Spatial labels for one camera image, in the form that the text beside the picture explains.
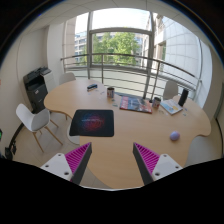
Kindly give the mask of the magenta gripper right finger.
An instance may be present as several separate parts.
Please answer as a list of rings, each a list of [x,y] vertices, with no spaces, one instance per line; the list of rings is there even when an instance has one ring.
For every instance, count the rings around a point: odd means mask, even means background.
[[[168,154],[159,155],[138,143],[133,144],[133,154],[145,185],[182,169]]]

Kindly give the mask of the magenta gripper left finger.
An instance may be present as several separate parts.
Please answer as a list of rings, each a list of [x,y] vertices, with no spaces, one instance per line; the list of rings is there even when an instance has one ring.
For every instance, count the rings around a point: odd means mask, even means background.
[[[57,153],[41,168],[65,180],[80,184],[92,154],[92,145],[84,144],[67,154]]]

